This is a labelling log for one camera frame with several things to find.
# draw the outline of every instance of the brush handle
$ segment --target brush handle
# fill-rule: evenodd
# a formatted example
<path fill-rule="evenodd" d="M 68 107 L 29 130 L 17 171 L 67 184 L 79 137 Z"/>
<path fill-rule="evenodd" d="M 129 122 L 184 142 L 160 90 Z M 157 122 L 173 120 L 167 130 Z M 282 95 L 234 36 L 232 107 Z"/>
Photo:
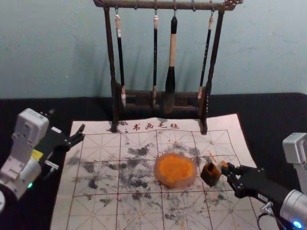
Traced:
<path fill-rule="evenodd" d="M 175 55 L 176 55 L 176 32 L 177 32 L 177 18 L 173 17 L 171 21 L 171 42 L 169 48 L 169 67 L 165 83 L 165 92 L 175 92 Z"/>
<path fill-rule="evenodd" d="M 154 16 L 153 18 L 153 104 L 155 104 L 155 99 L 157 97 L 157 54 L 158 54 L 158 22 L 159 18 L 157 15 Z"/>
<path fill-rule="evenodd" d="M 154 16 L 153 18 L 153 87 L 156 85 L 156 82 L 157 82 L 157 54 L 158 54 L 158 49 L 157 49 L 157 42 L 158 42 L 158 22 L 159 22 L 159 18 L 157 15 Z"/>
<path fill-rule="evenodd" d="M 203 64 L 202 64 L 202 70 L 201 70 L 201 82 L 200 82 L 200 88 L 199 88 L 199 91 L 198 91 L 198 98 L 199 99 L 201 98 L 201 89 L 202 89 L 203 78 L 204 78 L 205 69 L 206 69 L 206 62 L 207 62 L 207 56 L 208 56 L 208 49 L 209 49 L 212 26 L 213 26 L 213 17 L 211 16 L 210 19 L 209 19 L 209 29 L 208 29 L 208 34 L 207 34 L 205 55 L 203 57 Z"/>
<path fill-rule="evenodd" d="M 115 16 L 117 43 L 118 43 L 118 55 L 119 55 L 119 70 L 120 70 L 120 83 L 122 86 L 122 94 L 125 92 L 125 77 L 124 77 L 124 64 L 123 64 L 123 51 L 121 46 L 121 29 L 120 29 L 120 17 L 118 14 Z"/>
<path fill-rule="evenodd" d="M 175 66 L 175 55 L 176 55 L 176 36 L 177 36 L 177 18 L 173 17 L 171 21 L 171 43 L 169 49 L 169 66 Z"/>

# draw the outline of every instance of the cable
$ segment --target cable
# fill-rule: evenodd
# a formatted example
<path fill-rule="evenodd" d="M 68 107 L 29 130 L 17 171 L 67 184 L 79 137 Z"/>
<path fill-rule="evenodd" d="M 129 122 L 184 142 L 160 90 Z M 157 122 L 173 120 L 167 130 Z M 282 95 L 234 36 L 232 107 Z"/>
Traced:
<path fill-rule="evenodd" d="M 261 213 L 258 217 L 257 217 L 257 226 L 259 228 L 259 230 L 262 230 L 262 228 L 260 227 L 260 224 L 259 224 L 259 221 L 260 221 L 260 218 L 261 217 L 264 217 L 264 216 L 270 216 L 268 213 L 264 212 L 264 213 Z M 270 216 L 270 217 L 274 217 L 276 222 L 284 229 L 284 230 L 287 230 L 287 228 L 282 224 L 282 222 L 276 217 L 276 216 Z"/>
<path fill-rule="evenodd" d="M 261 213 L 258 217 L 257 217 L 257 226 L 259 228 L 259 230 L 262 230 L 262 228 L 260 227 L 260 224 L 259 224 L 259 221 L 260 221 L 260 218 L 263 217 L 263 216 L 268 216 L 269 214 L 267 213 Z"/>

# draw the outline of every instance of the yellow label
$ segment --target yellow label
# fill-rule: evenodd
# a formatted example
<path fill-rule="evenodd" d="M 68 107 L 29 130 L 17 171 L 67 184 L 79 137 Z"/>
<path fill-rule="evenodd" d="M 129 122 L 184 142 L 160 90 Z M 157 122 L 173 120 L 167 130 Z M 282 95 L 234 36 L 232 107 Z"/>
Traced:
<path fill-rule="evenodd" d="M 43 153 L 37 150 L 33 150 L 31 157 L 33 157 L 35 160 L 39 161 L 39 159 L 43 156 Z"/>

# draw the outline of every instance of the blue led light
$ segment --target blue led light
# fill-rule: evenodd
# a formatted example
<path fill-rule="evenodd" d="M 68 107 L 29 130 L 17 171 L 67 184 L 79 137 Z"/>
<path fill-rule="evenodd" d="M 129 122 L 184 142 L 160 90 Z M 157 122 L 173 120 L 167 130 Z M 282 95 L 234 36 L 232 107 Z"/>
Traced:
<path fill-rule="evenodd" d="M 298 221 L 294 221 L 293 225 L 294 225 L 294 227 L 296 227 L 298 229 L 301 229 L 303 227 L 302 224 L 300 222 L 298 222 Z"/>

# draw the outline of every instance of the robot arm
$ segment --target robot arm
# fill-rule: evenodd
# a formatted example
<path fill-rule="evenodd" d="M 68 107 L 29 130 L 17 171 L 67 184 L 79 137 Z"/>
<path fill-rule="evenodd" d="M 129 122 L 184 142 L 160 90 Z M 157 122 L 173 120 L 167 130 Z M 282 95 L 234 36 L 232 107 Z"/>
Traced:
<path fill-rule="evenodd" d="M 18 115 L 11 153 L 0 169 L 0 213 L 22 197 L 43 169 L 49 168 L 48 177 L 59 168 L 50 161 L 55 150 L 69 151 L 84 139 L 84 125 L 67 137 L 50 127 L 47 117 L 32 109 Z"/>
<path fill-rule="evenodd" d="M 254 197 L 266 204 L 262 211 L 273 216 L 272 208 L 297 229 L 307 229 L 307 196 L 303 193 L 268 180 L 263 169 L 235 167 L 231 163 L 219 167 L 209 163 L 201 172 L 201 178 L 209 186 L 214 186 L 221 175 L 227 177 L 237 198 Z"/>
<path fill-rule="evenodd" d="M 294 165 L 300 180 L 301 189 L 307 193 L 307 134 L 293 133 L 283 141 L 283 149 L 288 163 Z M 227 182 L 235 196 L 251 196 L 265 205 L 262 211 L 280 217 L 293 224 L 296 229 L 307 229 L 307 196 L 297 190 L 287 189 L 265 176 L 264 169 L 220 162 L 217 166 L 209 163 L 203 167 L 201 178 L 209 186 L 215 185 L 220 176 Z"/>

